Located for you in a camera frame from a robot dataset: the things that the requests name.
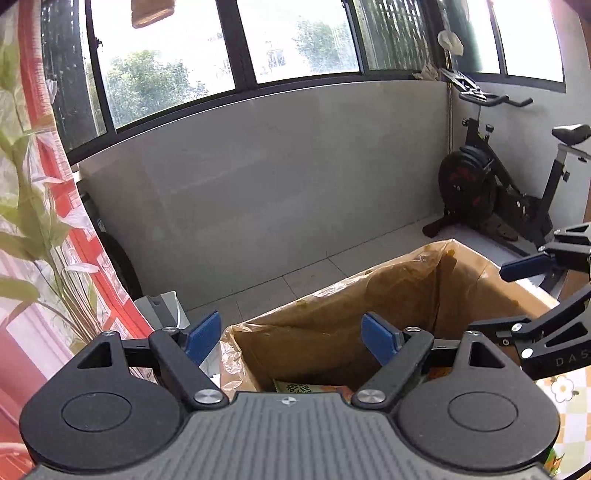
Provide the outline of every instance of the tiled floor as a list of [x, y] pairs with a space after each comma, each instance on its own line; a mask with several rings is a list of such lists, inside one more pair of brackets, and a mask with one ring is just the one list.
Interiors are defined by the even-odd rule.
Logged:
[[[187, 317], [189, 321], [194, 321], [217, 310], [222, 317], [222, 326], [225, 328], [280, 307], [391, 258], [409, 253], [435, 240], [456, 238], [497, 265], [517, 257], [490, 239], [461, 226], [449, 227], [436, 239], [428, 239], [421, 229], [436, 218], [437, 216], [425, 218], [295, 272], [286, 273], [280, 278], [189, 310], [186, 312]], [[533, 283], [539, 284], [540, 281], [541, 279], [537, 277], [532, 279]]]

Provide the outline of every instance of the gray wall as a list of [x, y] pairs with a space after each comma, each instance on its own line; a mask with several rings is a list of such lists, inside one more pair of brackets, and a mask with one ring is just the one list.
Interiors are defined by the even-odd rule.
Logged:
[[279, 93], [163, 125], [81, 163], [147, 294], [191, 309], [436, 211], [442, 83]]
[[[549, 92], [514, 85], [487, 84], [483, 90], [506, 93], [512, 99], [534, 99], [534, 104], [522, 109], [501, 105], [483, 108], [481, 122], [493, 124], [495, 132], [491, 145], [501, 158], [516, 184], [526, 193], [541, 196], [558, 140], [551, 135], [553, 127], [578, 123], [591, 124], [591, 69], [583, 30], [578, 15], [563, 1], [551, 0], [554, 23], [560, 42], [567, 93]], [[454, 99], [454, 146], [465, 140], [466, 129], [461, 121], [468, 114], [476, 115], [477, 107]], [[580, 146], [591, 151], [591, 140]], [[568, 226], [583, 219], [591, 164], [582, 164], [570, 156], [566, 161], [570, 172], [568, 183], [561, 182], [550, 216], [555, 227]]]

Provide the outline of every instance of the window pane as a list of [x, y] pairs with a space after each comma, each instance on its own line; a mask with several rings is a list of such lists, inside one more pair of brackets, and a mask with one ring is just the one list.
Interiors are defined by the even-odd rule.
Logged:
[[93, 0], [92, 17], [116, 127], [233, 90], [215, 0], [177, 0], [172, 16], [137, 29], [129, 0]]
[[238, 8], [257, 82], [359, 71], [340, 0], [238, 0]]
[[548, 0], [494, 0], [507, 73], [564, 81], [558, 36]]
[[41, 51], [57, 131], [69, 152], [106, 133], [90, 67], [83, 0], [42, 3]]
[[353, 0], [369, 68], [421, 70], [431, 61], [417, 0]]
[[499, 56], [486, 0], [440, 0], [446, 28], [464, 45], [464, 55], [453, 56], [461, 72], [500, 73]]

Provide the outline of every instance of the window frame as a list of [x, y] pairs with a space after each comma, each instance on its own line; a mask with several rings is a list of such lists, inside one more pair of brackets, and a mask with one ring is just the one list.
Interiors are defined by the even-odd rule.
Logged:
[[[95, 85], [106, 133], [69, 151], [67, 153], [67, 158], [70, 165], [75, 165], [91, 155], [155, 127], [160, 127], [186, 116], [231, 103], [274, 93], [290, 92], [292, 90], [300, 90], [316, 86], [338, 85], [341, 83], [375, 82], [381, 80], [414, 80], [413, 73], [417, 72], [416, 70], [370, 70], [365, 45], [363, 43], [361, 26], [357, 18], [353, 0], [341, 0], [353, 38], [359, 71], [290, 78], [259, 84], [256, 81], [255, 70], [248, 50], [237, 0], [216, 0], [222, 34], [225, 39], [230, 69], [234, 79], [234, 90], [208, 95], [191, 102], [182, 103], [131, 122], [120, 128], [115, 128], [99, 64], [91, 0], [83, 1], [85, 3], [86, 33], [90, 49], [90, 63], [95, 78]], [[437, 35], [444, 28], [438, 0], [417, 0], [417, 2], [418, 8], [421, 10], [425, 19], [427, 30], [426, 37], [431, 50], [433, 62], [437, 67], [445, 67], [447, 65], [447, 56], [437, 42]], [[501, 33], [498, 24], [496, 23], [491, 0], [487, 0], [487, 3], [489, 5], [489, 12], [491, 13], [491, 23], [493, 25], [495, 43], [499, 55], [501, 74], [466, 73], [474, 78], [476, 82], [506, 83], [566, 93], [565, 82], [560, 83], [552, 80], [516, 77], [507, 74], [504, 51], [502, 49]]]

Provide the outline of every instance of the open cardboard box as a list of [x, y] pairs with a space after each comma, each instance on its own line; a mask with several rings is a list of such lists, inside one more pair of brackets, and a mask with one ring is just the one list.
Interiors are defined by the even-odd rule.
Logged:
[[459, 339], [474, 320], [538, 317], [555, 305], [528, 281], [504, 282], [495, 264], [461, 243], [435, 242], [228, 327], [220, 384], [230, 397], [237, 390], [275, 391], [273, 380], [355, 391], [379, 370], [361, 341], [366, 312], [399, 329], [412, 325]]

